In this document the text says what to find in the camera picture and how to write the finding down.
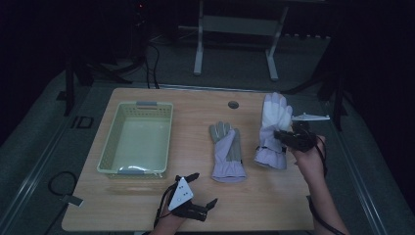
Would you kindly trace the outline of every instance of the plastic bin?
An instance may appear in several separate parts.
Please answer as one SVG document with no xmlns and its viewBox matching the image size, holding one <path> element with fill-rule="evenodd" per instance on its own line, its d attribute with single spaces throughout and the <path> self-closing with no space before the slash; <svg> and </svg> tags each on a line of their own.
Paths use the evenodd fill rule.
<svg viewBox="0 0 415 235">
<path fill-rule="evenodd" d="M 119 103 L 98 171 L 109 178 L 164 178 L 172 114 L 168 102 Z"/>
</svg>

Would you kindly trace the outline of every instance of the tabletop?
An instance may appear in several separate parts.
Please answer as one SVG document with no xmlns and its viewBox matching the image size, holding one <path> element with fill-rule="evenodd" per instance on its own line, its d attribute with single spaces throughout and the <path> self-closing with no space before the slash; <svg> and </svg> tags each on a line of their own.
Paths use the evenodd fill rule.
<svg viewBox="0 0 415 235">
<path fill-rule="evenodd" d="M 189 185 L 192 202 L 204 206 L 218 202 L 204 222 L 187 219 L 180 231 L 311 230 L 308 188 L 295 158 L 287 154 L 287 169 L 254 162 L 265 93 L 213 90 L 118 88 L 112 94 L 94 142 L 79 176 L 74 196 L 81 207 L 69 205 L 62 226 L 67 231 L 149 231 L 165 189 L 176 175 L 195 172 Z M 159 101 L 173 104 L 166 177 L 162 179 L 111 179 L 97 171 L 117 105 L 123 101 Z M 237 109 L 228 106 L 239 104 Z M 208 127 L 227 121 L 241 132 L 247 179 L 219 183 L 210 178 L 213 143 Z"/>
</svg>

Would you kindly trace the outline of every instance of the dark gray floor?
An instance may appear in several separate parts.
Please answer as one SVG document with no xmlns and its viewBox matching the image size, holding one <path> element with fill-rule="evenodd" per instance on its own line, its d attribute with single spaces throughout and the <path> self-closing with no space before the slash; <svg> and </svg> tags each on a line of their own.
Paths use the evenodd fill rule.
<svg viewBox="0 0 415 235">
<path fill-rule="evenodd" d="M 157 77 L 161 88 L 257 91 L 285 90 L 309 79 L 328 43 L 315 38 L 283 37 L 275 55 L 280 79 L 271 81 L 264 52 L 258 48 L 207 46 L 203 73 L 193 76 L 196 45 L 192 36 L 184 37 L 175 45 L 165 45 L 162 37 L 153 42 L 160 51 Z M 212 39 L 207 45 L 217 43 Z M 156 50 L 149 48 L 148 57 L 150 66 L 154 65 Z M 132 87 L 146 87 L 145 74 L 140 69 L 124 77 L 135 81 Z M 1 147 L 2 234 L 44 234 L 47 231 L 64 206 L 59 196 L 49 192 L 48 182 L 53 175 L 64 170 L 80 174 L 110 95 L 118 86 L 99 77 L 92 87 L 77 86 L 76 106 L 70 117 L 63 117 L 65 103 L 55 99 L 65 88 L 65 77 L 61 74 L 45 89 Z M 319 84 L 297 95 L 287 96 L 296 115 L 303 112 L 316 115 L 331 113 L 332 102 L 321 103 L 316 98 L 318 88 Z M 392 180 L 373 137 L 352 106 L 345 103 L 345 109 L 347 116 L 342 117 L 342 132 L 337 131 L 330 121 L 315 122 L 311 127 L 329 140 L 327 180 L 346 225 L 352 234 L 415 234 L 414 216 Z M 94 118 L 94 122 L 90 129 L 76 128 L 72 126 L 75 117 Z M 39 160 L 46 164 L 36 167 Z M 34 168 L 40 168 L 42 173 L 31 172 Z M 38 176 L 38 181 L 24 181 L 29 175 Z M 63 178 L 57 184 L 59 189 L 70 188 L 70 182 L 65 180 Z M 19 194 L 20 189 L 28 192 L 27 197 Z M 17 196 L 26 201 L 16 200 Z M 62 230 L 61 220 L 62 216 L 59 216 L 49 234 L 71 234 Z M 306 233 L 284 231 L 280 234 Z"/>
</svg>

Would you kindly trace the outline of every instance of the dark background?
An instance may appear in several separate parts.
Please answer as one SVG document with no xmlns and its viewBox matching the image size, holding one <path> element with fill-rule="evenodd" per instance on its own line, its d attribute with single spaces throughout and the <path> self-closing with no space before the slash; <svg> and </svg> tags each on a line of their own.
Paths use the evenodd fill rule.
<svg viewBox="0 0 415 235">
<path fill-rule="evenodd" d="M 178 25 L 197 25 L 195 0 L 148 2 L 152 4 L 135 1 L 133 8 L 144 4 L 144 8 L 138 9 L 140 17 L 148 25 L 157 25 L 173 40 Z M 235 3 L 220 2 L 225 6 Z M 46 84 L 62 72 L 68 57 L 81 52 L 98 62 L 114 63 L 115 57 L 128 56 L 125 48 L 115 45 L 137 21 L 130 3 L 110 0 L 0 3 L 1 143 Z M 235 11 L 236 15 L 263 16 L 267 3 L 258 3 L 261 4 L 255 10 L 244 4 L 225 9 Z M 332 38 L 320 63 L 320 69 L 329 74 L 326 82 L 337 81 L 344 75 L 347 94 L 372 131 L 413 211 L 414 10 L 415 3 L 410 0 L 291 4 L 283 31 L 300 37 L 309 34 Z M 150 30 L 146 28 L 136 36 L 145 39 L 143 34 L 147 29 Z M 142 42 L 133 45 L 135 55 L 144 53 Z"/>
</svg>

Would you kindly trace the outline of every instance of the glove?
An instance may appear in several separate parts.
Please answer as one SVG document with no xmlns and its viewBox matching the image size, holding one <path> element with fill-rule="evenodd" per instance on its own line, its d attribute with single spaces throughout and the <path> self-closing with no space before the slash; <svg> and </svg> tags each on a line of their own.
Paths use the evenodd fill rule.
<svg viewBox="0 0 415 235">
<path fill-rule="evenodd" d="M 287 106 L 284 96 L 276 92 L 266 94 L 262 107 L 262 123 L 259 131 L 259 146 L 255 153 L 255 162 L 263 166 L 278 169 L 287 168 L 287 159 L 282 150 L 281 141 L 275 139 L 275 130 L 287 131 L 290 127 L 293 108 Z"/>
<path fill-rule="evenodd" d="M 218 122 L 209 127 L 214 143 L 214 167 L 211 178 L 223 183 L 235 183 L 247 178 L 241 160 L 239 129 Z"/>
</svg>

